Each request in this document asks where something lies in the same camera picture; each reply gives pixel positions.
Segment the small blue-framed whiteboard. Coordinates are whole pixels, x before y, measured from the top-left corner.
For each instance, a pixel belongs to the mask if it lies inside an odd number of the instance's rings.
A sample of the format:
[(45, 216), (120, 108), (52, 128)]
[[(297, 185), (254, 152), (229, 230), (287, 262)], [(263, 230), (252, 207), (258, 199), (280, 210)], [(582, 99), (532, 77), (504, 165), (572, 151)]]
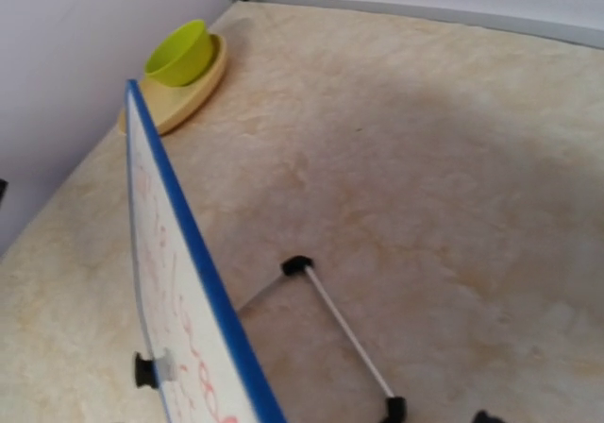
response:
[(134, 79), (125, 109), (136, 304), (167, 421), (284, 421)]

